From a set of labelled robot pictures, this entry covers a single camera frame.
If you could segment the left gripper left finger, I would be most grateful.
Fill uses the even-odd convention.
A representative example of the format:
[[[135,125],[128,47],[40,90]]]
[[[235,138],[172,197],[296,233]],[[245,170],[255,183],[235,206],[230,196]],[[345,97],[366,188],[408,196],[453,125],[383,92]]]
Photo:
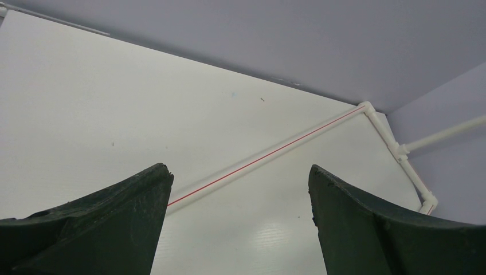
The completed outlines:
[[[2,274],[150,274],[174,176],[157,163],[27,218],[1,220]]]

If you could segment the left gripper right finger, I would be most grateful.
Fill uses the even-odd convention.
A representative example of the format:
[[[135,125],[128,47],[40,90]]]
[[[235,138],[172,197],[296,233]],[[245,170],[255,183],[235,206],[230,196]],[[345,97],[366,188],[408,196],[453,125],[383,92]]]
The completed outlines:
[[[313,165],[313,221],[328,274],[484,274],[485,226],[393,204]]]

